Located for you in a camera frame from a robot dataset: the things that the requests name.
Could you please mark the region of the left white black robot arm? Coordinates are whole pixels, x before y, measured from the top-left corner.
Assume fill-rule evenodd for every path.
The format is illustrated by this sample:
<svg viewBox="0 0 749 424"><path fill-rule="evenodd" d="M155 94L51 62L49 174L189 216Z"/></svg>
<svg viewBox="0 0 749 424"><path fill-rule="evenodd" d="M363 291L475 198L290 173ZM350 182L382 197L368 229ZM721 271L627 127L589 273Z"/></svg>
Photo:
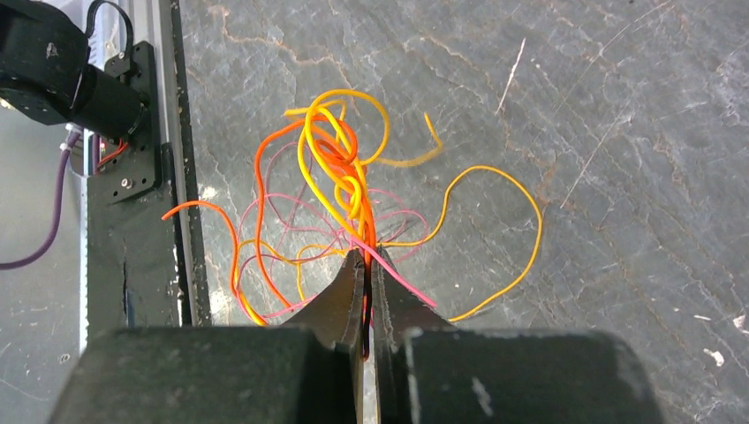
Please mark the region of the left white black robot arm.
<svg viewBox="0 0 749 424"><path fill-rule="evenodd" d="M110 72L91 64L90 38L101 1L87 9L85 28L40 1L1 3L1 98L44 125L75 124L110 139L136 134L150 117L130 78L135 62L134 31L125 10L109 5L125 26L125 47Z"/></svg>

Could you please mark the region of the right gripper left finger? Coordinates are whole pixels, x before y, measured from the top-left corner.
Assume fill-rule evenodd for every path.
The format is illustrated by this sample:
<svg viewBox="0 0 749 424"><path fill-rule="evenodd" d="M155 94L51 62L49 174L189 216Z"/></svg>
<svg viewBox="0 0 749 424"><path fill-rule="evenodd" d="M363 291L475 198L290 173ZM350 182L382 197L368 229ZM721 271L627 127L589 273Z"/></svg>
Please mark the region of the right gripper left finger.
<svg viewBox="0 0 749 424"><path fill-rule="evenodd" d="M84 351L53 423L359 423L362 255L277 326L120 329Z"/></svg>

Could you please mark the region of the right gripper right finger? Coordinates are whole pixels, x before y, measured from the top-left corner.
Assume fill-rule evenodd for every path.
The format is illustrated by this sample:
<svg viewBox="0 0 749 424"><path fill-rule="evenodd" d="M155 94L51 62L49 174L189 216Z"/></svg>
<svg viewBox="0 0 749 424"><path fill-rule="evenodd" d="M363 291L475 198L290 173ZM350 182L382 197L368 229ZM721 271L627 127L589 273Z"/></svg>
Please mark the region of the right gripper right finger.
<svg viewBox="0 0 749 424"><path fill-rule="evenodd" d="M646 370L594 329L461 329L373 262L381 423L661 423Z"/></svg>

